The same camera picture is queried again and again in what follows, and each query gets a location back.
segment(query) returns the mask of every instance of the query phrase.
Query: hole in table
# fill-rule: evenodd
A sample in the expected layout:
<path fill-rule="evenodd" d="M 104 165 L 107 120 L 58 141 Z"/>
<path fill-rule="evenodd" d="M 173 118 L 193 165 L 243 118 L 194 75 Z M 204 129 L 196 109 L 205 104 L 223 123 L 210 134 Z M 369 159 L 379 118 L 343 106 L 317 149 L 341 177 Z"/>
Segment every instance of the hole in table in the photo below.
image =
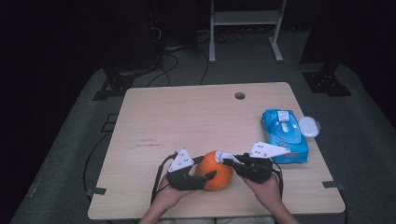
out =
<path fill-rule="evenodd" d="M 243 99 L 245 99 L 247 96 L 244 94 L 244 93 L 242 93 L 242 92 L 237 92 L 236 94 L 235 94 L 235 98 L 236 99 L 238 99 L 238 100 L 243 100 Z"/>

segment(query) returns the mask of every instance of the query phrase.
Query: table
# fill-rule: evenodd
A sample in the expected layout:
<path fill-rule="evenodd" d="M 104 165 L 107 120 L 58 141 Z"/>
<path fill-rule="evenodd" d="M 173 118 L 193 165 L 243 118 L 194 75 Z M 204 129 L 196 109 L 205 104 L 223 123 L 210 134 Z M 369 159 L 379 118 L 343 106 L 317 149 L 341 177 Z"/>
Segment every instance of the table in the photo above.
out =
<path fill-rule="evenodd" d="M 106 193 L 93 195 L 89 217 L 141 218 L 149 208 L 158 166 L 168 155 L 183 147 L 192 157 L 212 150 L 249 152 L 256 141 L 265 141 L 260 121 L 269 108 L 291 109 L 297 118 L 303 115 L 287 83 L 128 90 L 97 183 Z M 283 202 L 293 214 L 344 212 L 337 188 L 323 187 L 332 176 L 315 139 L 307 141 L 308 163 L 281 165 Z M 235 175 L 228 188 L 197 190 L 163 218 L 265 215 L 269 212 Z"/>
<path fill-rule="evenodd" d="M 274 36 L 269 37 L 271 48 L 278 63 L 283 62 L 282 54 L 277 46 L 277 37 L 285 13 L 287 0 L 282 0 L 279 10 L 254 10 L 254 11 L 215 11 L 215 0 L 211 1 L 210 8 L 210 40 L 209 40 L 209 61 L 216 61 L 215 51 L 215 26 L 216 25 L 263 25 L 274 24 Z"/>

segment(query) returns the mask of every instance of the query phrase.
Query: hand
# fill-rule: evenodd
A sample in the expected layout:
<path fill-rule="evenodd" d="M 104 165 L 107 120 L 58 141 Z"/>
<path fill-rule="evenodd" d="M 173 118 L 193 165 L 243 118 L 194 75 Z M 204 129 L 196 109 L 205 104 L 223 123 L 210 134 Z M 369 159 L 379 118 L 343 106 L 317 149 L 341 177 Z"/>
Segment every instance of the hand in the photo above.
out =
<path fill-rule="evenodd" d="M 280 224 L 297 224 L 299 221 L 289 212 L 280 198 L 277 176 L 271 177 L 262 184 L 242 177 L 244 182 L 253 190 L 257 200 L 274 216 Z"/>
<path fill-rule="evenodd" d="M 169 185 L 166 175 L 161 179 L 157 195 L 147 213 L 140 219 L 139 224 L 155 224 L 161 216 L 171 207 L 175 206 L 181 198 L 193 193 L 195 190 L 178 190 Z"/>
<path fill-rule="evenodd" d="M 169 185 L 166 175 L 161 179 L 160 186 L 158 187 L 157 195 L 153 203 L 158 203 L 163 209 L 169 209 L 175 206 L 181 198 L 195 192 L 195 190 L 178 190 Z"/>
<path fill-rule="evenodd" d="M 244 177 L 242 177 L 242 179 L 253 190 L 257 200 L 264 207 L 274 203 L 282 203 L 279 192 L 279 183 L 277 176 L 274 173 L 272 173 L 271 177 L 262 184 L 258 184 Z"/>

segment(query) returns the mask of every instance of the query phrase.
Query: floor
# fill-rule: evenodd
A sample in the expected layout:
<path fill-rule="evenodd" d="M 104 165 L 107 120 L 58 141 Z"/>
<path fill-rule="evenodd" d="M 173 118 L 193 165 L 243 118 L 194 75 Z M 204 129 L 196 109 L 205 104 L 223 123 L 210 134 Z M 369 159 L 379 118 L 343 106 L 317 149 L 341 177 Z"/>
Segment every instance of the floor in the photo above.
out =
<path fill-rule="evenodd" d="M 277 63 L 268 42 L 271 33 L 238 35 L 240 41 L 217 44 L 217 61 L 207 63 L 208 45 L 163 56 L 163 69 L 138 77 L 134 88 L 288 82 L 307 116 L 320 122 L 316 138 L 335 181 L 344 191 L 348 223 L 393 223 L 396 219 L 396 132 L 365 91 L 359 77 L 340 64 L 335 75 L 351 96 L 312 93 L 302 75 L 322 64 L 299 64 L 308 32 L 281 32 L 284 57 Z M 106 81 L 92 74 L 56 138 L 48 157 L 11 223 L 134 223 L 95 221 L 87 216 L 86 189 L 95 187 L 122 97 L 94 101 Z M 302 223 L 345 223 L 345 214 L 297 216 Z"/>

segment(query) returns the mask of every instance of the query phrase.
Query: black curtain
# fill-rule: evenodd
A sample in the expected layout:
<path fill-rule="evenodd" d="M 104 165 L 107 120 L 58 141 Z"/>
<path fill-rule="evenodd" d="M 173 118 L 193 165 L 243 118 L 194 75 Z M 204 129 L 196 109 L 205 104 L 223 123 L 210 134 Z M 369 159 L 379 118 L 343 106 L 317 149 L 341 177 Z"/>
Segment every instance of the black curtain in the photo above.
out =
<path fill-rule="evenodd" d="M 301 63 L 337 61 L 361 79 L 396 126 L 396 5 L 381 0 L 323 0 Z"/>
<path fill-rule="evenodd" d="M 12 219 L 102 56 L 117 52 L 116 64 L 136 67 L 157 60 L 146 3 L 0 1 L 0 223 Z"/>

